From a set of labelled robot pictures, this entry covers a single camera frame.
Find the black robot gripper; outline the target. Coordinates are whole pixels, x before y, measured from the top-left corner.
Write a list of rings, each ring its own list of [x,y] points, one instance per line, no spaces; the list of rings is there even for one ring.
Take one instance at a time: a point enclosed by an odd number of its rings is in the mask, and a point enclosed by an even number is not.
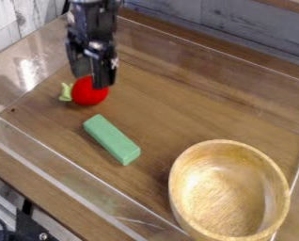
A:
[[[70,0],[67,57],[75,77],[91,74],[94,88],[104,89],[116,82],[118,53],[115,33],[122,0]]]

